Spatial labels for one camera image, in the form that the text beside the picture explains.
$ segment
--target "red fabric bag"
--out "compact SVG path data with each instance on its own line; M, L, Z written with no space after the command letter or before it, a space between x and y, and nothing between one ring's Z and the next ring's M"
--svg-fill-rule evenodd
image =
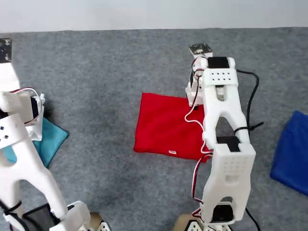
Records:
M184 120L190 109L186 98L143 93L134 151L200 159L204 156L200 151L203 144L202 129L197 123ZM188 119L202 123L203 105L193 110Z

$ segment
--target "floor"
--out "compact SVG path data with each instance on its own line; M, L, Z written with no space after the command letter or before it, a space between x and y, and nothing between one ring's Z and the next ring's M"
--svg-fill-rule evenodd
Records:
M190 197L196 162L133 152L141 93L185 97L190 44L233 57L260 76L251 123L265 123L251 134L257 157L247 206L263 231L299 231L308 226L308 197L269 172L284 124L294 110L308 113L307 38L299 27L18 33L13 62L23 86L46 94L50 120L70 132L50 164L67 203L84 201L113 231L168 231L198 206ZM239 75L244 111L254 82ZM218 135L228 129L218 126ZM210 168L200 167L197 195ZM21 187L27 209L45 203L30 184ZM0 229L8 230L3 218ZM247 215L233 229L256 230Z

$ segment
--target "blue cloth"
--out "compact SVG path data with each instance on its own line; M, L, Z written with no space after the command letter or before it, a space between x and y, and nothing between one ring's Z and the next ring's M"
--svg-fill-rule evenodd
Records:
M33 141L33 143L44 166L48 167L57 150L67 138L68 133L43 118L42 135L42 141ZM9 161L16 162L17 158L11 146L4 148L3 151Z
M308 115L295 111L283 129L270 177L308 196Z

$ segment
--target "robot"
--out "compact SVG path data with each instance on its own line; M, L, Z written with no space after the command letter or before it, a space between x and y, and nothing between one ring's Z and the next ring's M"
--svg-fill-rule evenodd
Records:
M228 225L243 218L250 194L250 174L256 152L249 140L249 127L241 110L235 61L214 57L206 44L190 46L194 61L190 81L185 89L192 110L204 105L202 139L212 151L212 168L199 209L192 215L186 230L231 231ZM227 119L234 136L217 137L219 117Z
M12 66L11 38L0 39L0 83L0 206L10 229L110 231L99 215L91 217L85 203L66 205L51 172L43 165L32 140L42 138L45 98L33 88L20 88ZM7 146L12 147L16 163L10 163L4 156L2 149ZM25 213L19 180L31 183L45 195L48 203Z

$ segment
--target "teal cloth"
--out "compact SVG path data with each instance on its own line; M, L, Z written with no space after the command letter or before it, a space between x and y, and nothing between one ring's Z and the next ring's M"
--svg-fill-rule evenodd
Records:
M42 135L42 141L33 141L33 143L44 166L48 167L57 150L63 141L67 138L68 133L53 123L49 122L46 118L43 118ZM17 161L11 146L5 147L3 152L10 162L15 163Z

